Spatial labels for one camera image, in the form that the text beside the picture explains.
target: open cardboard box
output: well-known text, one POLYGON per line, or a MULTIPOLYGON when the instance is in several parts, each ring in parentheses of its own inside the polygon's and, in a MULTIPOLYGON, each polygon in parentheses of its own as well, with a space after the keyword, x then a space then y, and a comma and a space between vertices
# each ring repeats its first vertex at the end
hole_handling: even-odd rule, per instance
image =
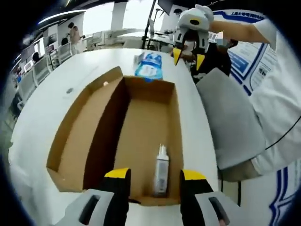
POLYGON ((76 98, 55 135, 47 169, 60 191, 81 192, 119 168, 131 169, 130 199, 142 205, 179 203, 183 156, 175 86, 123 76, 116 67, 76 98), (160 144, 170 158, 163 199, 153 197, 160 144))

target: chair backrest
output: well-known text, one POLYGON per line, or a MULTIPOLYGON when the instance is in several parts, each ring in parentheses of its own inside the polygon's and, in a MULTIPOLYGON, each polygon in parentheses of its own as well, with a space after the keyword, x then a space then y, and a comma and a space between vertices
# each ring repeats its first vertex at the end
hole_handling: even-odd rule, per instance
POLYGON ((50 69, 47 65, 47 56, 43 57, 33 66, 33 77, 36 86, 38 86, 49 74, 50 69))
POLYGON ((68 60, 71 56, 70 43, 58 48, 58 58, 61 64, 68 60))
POLYGON ((24 104, 32 95, 35 89, 36 85, 33 79, 33 70, 30 70, 18 84, 18 92, 24 104))

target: white table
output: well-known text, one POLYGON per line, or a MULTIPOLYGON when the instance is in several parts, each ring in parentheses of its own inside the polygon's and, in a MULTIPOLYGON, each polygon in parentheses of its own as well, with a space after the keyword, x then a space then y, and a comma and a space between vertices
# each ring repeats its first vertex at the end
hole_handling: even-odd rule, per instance
MULTIPOLYGON (((42 223, 55 224, 65 208, 80 193, 60 193, 46 170, 48 152, 60 122, 82 89, 113 67, 133 75, 134 56, 141 49, 102 49, 77 54, 55 69, 27 101, 16 123, 9 150, 11 166, 22 169, 38 206, 42 223), (69 88, 74 91, 67 94, 69 88)), ((184 168, 202 172, 218 190, 213 141, 200 96, 184 62, 177 66, 168 54, 162 55, 163 79, 175 83, 178 92, 184 168)), ((182 226, 179 205, 142 207, 131 204, 127 226, 182 226)))

